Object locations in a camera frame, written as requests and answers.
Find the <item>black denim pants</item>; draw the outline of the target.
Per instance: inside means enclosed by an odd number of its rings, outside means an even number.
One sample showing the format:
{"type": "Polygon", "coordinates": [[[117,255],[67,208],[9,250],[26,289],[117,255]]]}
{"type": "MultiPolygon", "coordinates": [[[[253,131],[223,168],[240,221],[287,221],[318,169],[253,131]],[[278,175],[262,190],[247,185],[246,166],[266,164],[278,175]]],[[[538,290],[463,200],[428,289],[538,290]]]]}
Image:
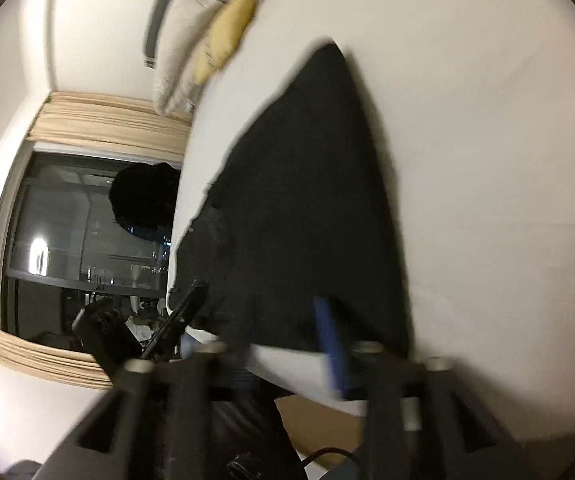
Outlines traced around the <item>black denim pants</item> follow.
{"type": "Polygon", "coordinates": [[[177,248],[172,306],[207,287],[193,326],[319,350],[315,302],[350,341],[408,356],[391,208],[367,117],[336,44],[313,51],[234,144],[177,248]]]}

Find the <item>black chair with clothes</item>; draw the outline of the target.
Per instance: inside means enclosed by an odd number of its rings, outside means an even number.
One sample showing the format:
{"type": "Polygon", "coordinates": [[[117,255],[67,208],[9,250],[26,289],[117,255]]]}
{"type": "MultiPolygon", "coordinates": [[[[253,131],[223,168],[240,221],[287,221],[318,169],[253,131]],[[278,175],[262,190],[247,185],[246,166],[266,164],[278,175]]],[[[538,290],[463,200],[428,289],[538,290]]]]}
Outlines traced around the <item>black chair with clothes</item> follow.
{"type": "Polygon", "coordinates": [[[180,175],[167,162],[137,162],[120,170],[109,192],[116,222],[141,240],[170,242],[180,175]]]}

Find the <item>beige curtain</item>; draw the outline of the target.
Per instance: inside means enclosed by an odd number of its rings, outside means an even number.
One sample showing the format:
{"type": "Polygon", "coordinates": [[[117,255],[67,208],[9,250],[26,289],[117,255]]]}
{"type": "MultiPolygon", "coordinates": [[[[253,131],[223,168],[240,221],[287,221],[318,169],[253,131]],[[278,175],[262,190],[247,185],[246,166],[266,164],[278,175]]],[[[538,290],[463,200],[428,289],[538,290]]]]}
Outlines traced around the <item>beige curtain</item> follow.
{"type": "Polygon", "coordinates": [[[56,91],[41,105],[27,140],[182,162],[189,134],[184,118],[158,115],[148,101],[56,91]]]}

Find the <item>folded beige duvet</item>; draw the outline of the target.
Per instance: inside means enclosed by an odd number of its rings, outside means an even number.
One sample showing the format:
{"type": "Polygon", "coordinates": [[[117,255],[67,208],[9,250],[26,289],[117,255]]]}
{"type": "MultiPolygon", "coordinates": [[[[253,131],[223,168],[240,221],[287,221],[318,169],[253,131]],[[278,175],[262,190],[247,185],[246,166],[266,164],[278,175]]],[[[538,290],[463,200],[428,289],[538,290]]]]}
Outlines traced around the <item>folded beige duvet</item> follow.
{"type": "Polygon", "coordinates": [[[202,84],[194,82],[202,41],[230,0],[169,0],[154,53],[152,103],[162,116],[191,114],[202,84]]]}

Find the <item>dark window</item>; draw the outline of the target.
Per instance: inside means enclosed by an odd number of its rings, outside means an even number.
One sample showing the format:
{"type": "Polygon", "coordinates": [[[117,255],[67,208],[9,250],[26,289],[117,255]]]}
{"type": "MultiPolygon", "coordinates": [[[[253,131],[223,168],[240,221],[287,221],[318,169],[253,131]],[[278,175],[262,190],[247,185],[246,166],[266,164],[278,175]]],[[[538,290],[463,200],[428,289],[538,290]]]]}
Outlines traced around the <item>dark window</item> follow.
{"type": "Polygon", "coordinates": [[[114,177],[137,162],[160,163],[22,147],[0,200],[0,330],[79,351],[79,310],[109,299],[140,344],[152,338],[167,316],[172,241],[129,234],[109,200],[114,177]]]}

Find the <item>yellow patterned cushion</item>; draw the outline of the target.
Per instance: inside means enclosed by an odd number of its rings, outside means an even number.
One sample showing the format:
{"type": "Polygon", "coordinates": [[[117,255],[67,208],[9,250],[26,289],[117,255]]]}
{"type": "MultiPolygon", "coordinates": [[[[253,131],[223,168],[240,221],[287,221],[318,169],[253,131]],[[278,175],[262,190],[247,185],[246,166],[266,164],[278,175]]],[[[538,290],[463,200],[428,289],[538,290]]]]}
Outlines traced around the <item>yellow patterned cushion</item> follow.
{"type": "Polygon", "coordinates": [[[237,52],[251,23],[257,0],[231,0],[219,10],[202,41],[196,60],[194,82],[205,84],[237,52]]]}

